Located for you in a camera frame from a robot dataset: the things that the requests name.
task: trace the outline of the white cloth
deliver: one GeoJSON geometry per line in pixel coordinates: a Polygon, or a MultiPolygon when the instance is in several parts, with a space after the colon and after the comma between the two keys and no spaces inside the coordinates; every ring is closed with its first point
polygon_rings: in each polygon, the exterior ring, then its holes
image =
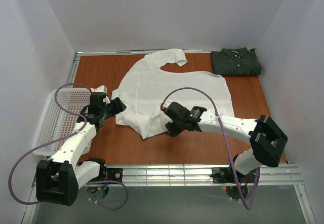
{"type": "MultiPolygon", "coordinates": [[[[112,98],[119,97],[127,109],[116,115],[116,124],[129,125],[142,138],[166,132],[170,121],[160,104],[173,90],[194,87],[207,93],[215,102],[220,114],[234,116],[231,95],[225,79],[206,71],[172,73],[160,68],[167,63],[183,66],[188,61],[181,49],[169,49],[145,55],[128,71],[112,98]]],[[[168,101],[176,101],[191,110],[194,106],[214,111],[211,102],[201,93],[182,90],[174,93],[168,101]]]]}

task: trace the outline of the robotic arm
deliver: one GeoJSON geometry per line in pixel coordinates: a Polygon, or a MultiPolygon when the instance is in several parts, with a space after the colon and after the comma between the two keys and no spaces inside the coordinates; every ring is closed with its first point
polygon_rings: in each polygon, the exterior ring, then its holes
{"type": "Polygon", "coordinates": [[[92,90],[90,104],[81,111],[87,119],[86,126],[79,132],[84,124],[83,118],[79,117],[74,128],[78,134],[67,139],[49,160],[41,160],[38,163],[36,168],[38,200],[72,205],[78,190],[89,180],[105,180],[107,173],[104,160],[90,158],[81,165],[77,165],[77,161],[89,148],[105,120],[126,109],[118,97],[110,101],[106,93],[105,86],[92,90]]]}
{"type": "MultiPolygon", "coordinates": [[[[218,117],[204,107],[195,106],[189,111],[177,102],[167,102],[162,111],[173,120],[166,124],[173,137],[184,130],[222,133],[218,117]]],[[[262,115],[256,120],[221,116],[221,119],[228,136],[252,146],[234,158],[234,166],[240,177],[246,176],[261,165],[279,165],[288,138],[271,117],[262,115]]]]}

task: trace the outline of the wooden table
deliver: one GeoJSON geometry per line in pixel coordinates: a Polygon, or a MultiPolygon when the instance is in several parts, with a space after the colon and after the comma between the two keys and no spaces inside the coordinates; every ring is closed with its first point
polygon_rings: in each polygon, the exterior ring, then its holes
{"type": "MultiPolygon", "coordinates": [[[[92,88],[108,87],[108,95],[118,88],[125,74],[144,55],[82,56],[75,82],[92,88]]],[[[188,63],[182,67],[167,64],[162,69],[170,72],[212,71],[210,54],[186,54],[188,63]]],[[[238,118],[259,118],[269,115],[259,78],[225,77],[232,97],[235,116],[238,118]]],[[[250,146],[230,138],[233,156],[250,146]]],[[[103,128],[92,141],[91,150],[81,156],[99,157],[107,164],[227,164],[228,153],[222,135],[215,133],[182,132],[172,138],[163,133],[143,140],[129,126],[115,124],[115,118],[106,120],[103,128]]]]}

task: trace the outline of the dark green shirt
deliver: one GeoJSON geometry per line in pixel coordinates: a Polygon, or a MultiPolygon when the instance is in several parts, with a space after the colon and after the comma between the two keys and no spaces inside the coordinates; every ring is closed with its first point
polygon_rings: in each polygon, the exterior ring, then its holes
{"type": "Polygon", "coordinates": [[[222,76],[257,76],[261,74],[261,64],[258,62],[255,49],[247,48],[222,49],[221,52],[211,52],[214,74],[222,76]]]}

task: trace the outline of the laundry basket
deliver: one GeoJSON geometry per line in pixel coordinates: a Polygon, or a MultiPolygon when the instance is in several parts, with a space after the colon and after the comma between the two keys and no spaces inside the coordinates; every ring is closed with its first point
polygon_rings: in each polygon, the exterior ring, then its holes
{"type": "MultiPolygon", "coordinates": [[[[54,139],[61,138],[72,133],[78,116],[74,116],[61,110],[54,100],[55,91],[52,91],[46,103],[46,109],[39,123],[33,148],[48,143],[54,139]]],[[[67,110],[80,113],[82,108],[90,103],[90,91],[86,88],[61,89],[57,95],[58,102],[67,110]]],[[[52,156],[64,144],[65,140],[44,146],[34,154],[52,156]]]]}

